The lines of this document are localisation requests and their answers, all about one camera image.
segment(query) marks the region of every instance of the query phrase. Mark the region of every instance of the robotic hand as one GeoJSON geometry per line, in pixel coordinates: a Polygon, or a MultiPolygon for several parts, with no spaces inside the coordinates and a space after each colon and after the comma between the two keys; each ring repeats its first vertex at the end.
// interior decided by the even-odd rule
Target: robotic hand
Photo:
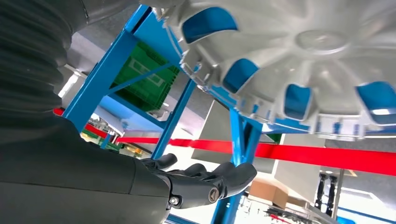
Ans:
{"type": "Polygon", "coordinates": [[[144,159],[143,164],[170,187],[169,205],[186,209],[208,205],[218,199],[236,195],[243,191],[256,176],[253,165],[244,163],[235,167],[226,162],[214,171],[208,172],[202,164],[196,163],[186,170],[161,169],[177,162],[174,154],[167,154],[158,160],[144,159]]]}

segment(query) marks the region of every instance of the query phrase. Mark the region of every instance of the blue metal frame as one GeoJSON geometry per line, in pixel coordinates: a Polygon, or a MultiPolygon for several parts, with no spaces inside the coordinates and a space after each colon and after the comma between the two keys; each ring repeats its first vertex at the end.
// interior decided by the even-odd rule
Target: blue metal frame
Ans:
{"type": "Polygon", "coordinates": [[[192,221],[189,221],[184,218],[180,218],[174,215],[169,215],[168,218],[166,219],[166,222],[169,224],[198,224],[192,221]]]}
{"type": "Polygon", "coordinates": [[[107,144],[109,143],[110,137],[111,137],[111,134],[107,133],[105,139],[103,139],[103,142],[100,145],[100,148],[102,148],[102,149],[106,148],[107,144]]]}
{"type": "MultiPolygon", "coordinates": [[[[261,127],[246,122],[237,111],[230,109],[231,134],[233,142],[232,162],[252,163],[261,136],[261,127]]],[[[213,215],[212,224],[232,224],[243,193],[220,200],[213,215]]]]}
{"type": "Polygon", "coordinates": [[[133,35],[122,30],[64,111],[63,116],[73,122],[79,132],[83,131],[92,113],[107,95],[111,84],[137,43],[138,40],[133,35]]]}
{"type": "Polygon", "coordinates": [[[158,143],[157,143],[156,149],[154,150],[153,154],[151,155],[152,159],[158,159],[159,157],[162,156],[166,146],[168,145],[170,137],[172,136],[172,133],[175,130],[180,117],[182,116],[184,108],[186,107],[187,102],[190,99],[190,96],[195,89],[195,86],[196,86],[195,82],[193,82],[193,80],[190,79],[188,81],[186,88],[184,89],[179,101],[177,102],[175,109],[170,114],[170,116],[166,122],[166,126],[163,130],[163,133],[162,133],[158,143]]]}

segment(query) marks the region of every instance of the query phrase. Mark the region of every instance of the red safety rail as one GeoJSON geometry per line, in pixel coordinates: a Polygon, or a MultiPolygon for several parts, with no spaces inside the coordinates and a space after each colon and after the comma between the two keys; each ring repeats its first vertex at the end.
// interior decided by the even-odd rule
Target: red safety rail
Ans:
{"type": "MultiPolygon", "coordinates": [[[[63,114],[63,112],[64,112],[64,110],[61,109],[61,108],[56,108],[56,109],[54,109],[54,114],[56,114],[56,115],[61,116],[61,115],[63,114]]],[[[95,128],[94,126],[92,126],[92,125],[90,125],[90,124],[87,124],[87,125],[85,126],[85,129],[88,130],[88,131],[90,131],[90,132],[92,132],[92,133],[94,133],[94,134],[97,135],[97,136],[102,137],[102,138],[105,138],[105,137],[107,136],[107,133],[106,133],[106,132],[97,129],[97,128],[95,128]]]]}
{"type": "Polygon", "coordinates": [[[282,223],[291,224],[291,223],[289,223],[289,222],[284,221],[283,219],[279,218],[279,217],[276,216],[276,215],[271,214],[270,217],[273,218],[273,219],[279,220],[279,221],[281,221],[282,223]]]}
{"type": "MultiPolygon", "coordinates": [[[[121,137],[117,139],[117,142],[156,144],[158,140],[158,138],[121,137]]],[[[172,139],[169,144],[219,153],[232,153],[230,141],[172,139]]],[[[260,143],[255,155],[262,158],[396,176],[396,153],[260,143]]]]}

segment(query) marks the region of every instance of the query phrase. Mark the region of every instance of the blue steel beam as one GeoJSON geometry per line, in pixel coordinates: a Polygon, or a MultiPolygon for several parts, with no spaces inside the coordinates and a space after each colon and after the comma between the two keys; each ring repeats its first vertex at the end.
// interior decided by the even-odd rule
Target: blue steel beam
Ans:
{"type": "Polygon", "coordinates": [[[153,75],[154,73],[157,73],[157,72],[159,72],[159,71],[161,71],[161,70],[163,70],[165,68],[170,67],[171,65],[172,65],[171,63],[166,63],[166,64],[164,64],[164,65],[162,65],[162,66],[160,66],[158,68],[155,68],[155,69],[153,69],[153,70],[151,70],[149,72],[146,72],[143,75],[140,75],[140,76],[137,76],[135,78],[129,79],[128,81],[123,82],[123,83],[121,83],[121,84],[109,89],[109,92],[107,94],[115,93],[116,91],[118,91],[120,89],[123,89],[123,88],[125,88],[125,87],[127,87],[127,86],[129,86],[129,85],[131,85],[133,83],[139,82],[139,81],[141,81],[141,80],[153,75]]]}
{"type": "Polygon", "coordinates": [[[242,163],[243,152],[245,152],[245,136],[243,134],[244,124],[242,117],[236,110],[230,110],[231,136],[233,138],[233,155],[231,162],[236,166],[242,163]]]}
{"type": "MultiPolygon", "coordinates": [[[[230,109],[230,120],[233,140],[232,162],[235,165],[245,162],[252,163],[260,140],[261,127],[254,126],[249,122],[244,123],[238,112],[233,109],[230,109]]],[[[220,200],[217,203],[211,223],[233,224],[242,195],[243,192],[220,200]]]]}
{"type": "Polygon", "coordinates": [[[127,23],[124,26],[124,29],[129,33],[131,33],[132,30],[138,28],[138,26],[146,19],[146,17],[150,12],[151,12],[150,7],[146,5],[140,5],[137,8],[137,10],[134,12],[134,14],[131,16],[131,18],[127,21],[127,23]]]}
{"type": "Polygon", "coordinates": [[[102,149],[106,148],[107,144],[109,143],[110,137],[111,137],[111,134],[107,133],[105,139],[103,139],[103,142],[100,145],[100,148],[102,148],[102,149]]]}
{"type": "Polygon", "coordinates": [[[166,126],[162,132],[162,135],[158,141],[157,147],[154,150],[153,154],[151,155],[152,159],[158,159],[162,156],[163,152],[165,151],[166,146],[172,136],[173,131],[176,128],[177,123],[179,122],[180,117],[184,111],[185,106],[187,105],[188,100],[192,92],[195,89],[195,82],[190,79],[176,104],[175,109],[170,114],[168,120],[166,121],[166,126]]]}
{"type": "Polygon", "coordinates": [[[137,42],[130,33],[122,30],[63,113],[79,132],[83,130],[101,99],[107,94],[137,42]]]}
{"type": "Polygon", "coordinates": [[[168,218],[166,219],[166,223],[169,223],[169,224],[198,224],[198,223],[195,223],[195,222],[192,222],[187,219],[180,218],[180,217],[174,216],[174,215],[169,215],[168,218]]]}

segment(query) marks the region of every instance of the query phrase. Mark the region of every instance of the machine part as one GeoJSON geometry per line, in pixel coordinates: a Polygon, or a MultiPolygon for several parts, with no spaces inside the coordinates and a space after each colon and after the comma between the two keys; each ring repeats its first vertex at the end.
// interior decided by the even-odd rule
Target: machine part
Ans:
{"type": "Polygon", "coordinates": [[[318,193],[316,194],[316,201],[315,201],[315,208],[321,209],[322,208],[322,197],[323,194],[325,193],[325,182],[327,179],[326,174],[319,174],[320,181],[319,181],[319,186],[318,186],[318,193]]]}
{"type": "Polygon", "coordinates": [[[355,140],[396,125],[395,8],[389,0],[186,0],[161,18],[183,50],[183,70],[240,114],[355,140]]]}
{"type": "Polygon", "coordinates": [[[171,203],[172,205],[178,205],[179,204],[179,198],[178,197],[171,197],[169,199],[169,203],[171,203]]]}
{"type": "Polygon", "coordinates": [[[327,202],[327,209],[326,209],[326,214],[330,217],[332,217],[333,214],[336,183],[337,183],[337,177],[330,176],[329,201],[327,202]]]}
{"type": "Polygon", "coordinates": [[[337,184],[337,193],[335,195],[334,208],[333,208],[333,213],[332,213],[332,218],[333,219],[337,219],[339,197],[341,196],[342,183],[344,182],[344,173],[345,173],[345,170],[344,169],[340,169],[339,178],[338,178],[338,184],[337,184]]]}
{"type": "Polygon", "coordinates": [[[209,202],[215,203],[219,198],[219,196],[220,196],[219,190],[217,188],[212,188],[209,191],[209,195],[208,195],[209,202]]]}

